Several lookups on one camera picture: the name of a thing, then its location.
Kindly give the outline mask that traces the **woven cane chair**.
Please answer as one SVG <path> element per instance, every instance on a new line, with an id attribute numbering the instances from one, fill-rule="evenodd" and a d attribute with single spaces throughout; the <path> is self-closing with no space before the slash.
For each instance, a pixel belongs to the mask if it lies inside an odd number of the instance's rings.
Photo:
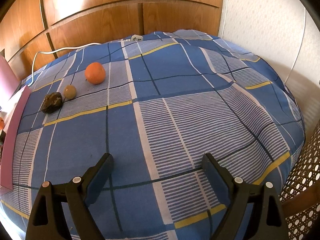
<path id="1" fill-rule="evenodd" d="M 289 239 L 319 239 L 319 124 L 280 194 Z"/>

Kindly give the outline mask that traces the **large orange mandarin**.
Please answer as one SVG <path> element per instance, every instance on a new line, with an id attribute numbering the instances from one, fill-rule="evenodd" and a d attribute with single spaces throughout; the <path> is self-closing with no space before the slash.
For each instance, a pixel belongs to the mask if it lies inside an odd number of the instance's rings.
<path id="1" fill-rule="evenodd" d="M 2 117 L 0 117 L 0 130 L 3 130 L 5 126 L 4 120 Z"/>

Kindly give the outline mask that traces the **dark brown wrinkled fruit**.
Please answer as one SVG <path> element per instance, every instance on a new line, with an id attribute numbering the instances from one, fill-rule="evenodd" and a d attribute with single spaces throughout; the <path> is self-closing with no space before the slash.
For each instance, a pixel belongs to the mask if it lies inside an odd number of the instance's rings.
<path id="1" fill-rule="evenodd" d="M 44 97 L 41 111 L 45 114 L 52 114 L 63 106 L 63 98 L 60 92 L 53 92 Z"/>

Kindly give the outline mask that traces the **small tan kiwi fruit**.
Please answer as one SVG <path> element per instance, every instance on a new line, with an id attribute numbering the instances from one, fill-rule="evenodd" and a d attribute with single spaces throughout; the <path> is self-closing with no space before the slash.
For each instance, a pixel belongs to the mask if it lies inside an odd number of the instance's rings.
<path id="1" fill-rule="evenodd" d="M 67 85 L 63 90 L 66 99 L 72 100 L 76 97 L 76 88 L 73 85 Z"/>

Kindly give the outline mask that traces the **small orange mandarin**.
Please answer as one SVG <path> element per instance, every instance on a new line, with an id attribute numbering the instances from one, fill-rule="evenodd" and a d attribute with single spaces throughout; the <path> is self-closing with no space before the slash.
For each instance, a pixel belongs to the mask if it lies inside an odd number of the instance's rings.
<path id="1" fill-rule="evenodd" d="M 94 85 L 98 85 L 105 80 L 106 71 L 99 62 L 89 64 L 85 69 L 86 80 Z"/>

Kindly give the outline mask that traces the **wooden wardrobe panels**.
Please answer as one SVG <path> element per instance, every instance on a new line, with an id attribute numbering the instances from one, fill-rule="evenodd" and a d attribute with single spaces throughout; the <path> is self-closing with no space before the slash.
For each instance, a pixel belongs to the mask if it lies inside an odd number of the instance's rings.
<path id="1" fill-rule="evenodd" d="M 62 48 L 154 31 L 217 35 L 223 0 L 10 0 L 1 52 L 18 79 L 61 57 Z"/>

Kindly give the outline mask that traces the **pink shallow tray box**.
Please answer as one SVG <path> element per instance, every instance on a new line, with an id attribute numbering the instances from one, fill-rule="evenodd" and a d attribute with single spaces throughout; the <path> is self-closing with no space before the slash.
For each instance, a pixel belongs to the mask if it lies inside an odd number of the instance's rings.
<path id="1" fill-rule="evenodd" d="M 18 127 L 31 90 L 28 86 L 21 88 L 4 105 L 1 118 L 4 119 L 6 133 L 1 157 L 1 195 L 13 190 L 12 166 Z"/>

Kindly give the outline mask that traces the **blue plaid tablecloth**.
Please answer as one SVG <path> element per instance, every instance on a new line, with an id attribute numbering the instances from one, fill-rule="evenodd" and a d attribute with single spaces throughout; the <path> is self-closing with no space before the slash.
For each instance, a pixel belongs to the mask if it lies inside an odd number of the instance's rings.
<path id="1" fill-rule="evenodd" d="M 86 67 L 99 62 L 94 85 Z M 41 184 L 70 181 L 108 152 L 114 170 L 89 210 L 106 239 L 208 239 L 225 213 L 201 169 L 211 153 L 233 176 L 280 192 L 305 142 L 295 98 L 263 59 L 195 30 L 89 46 L 23 81 L 9 219 L 27 229 Z M 67 85 L 76 97 L 63 95 Z M 41 111 L 60 92 L 63 106 Z"/>

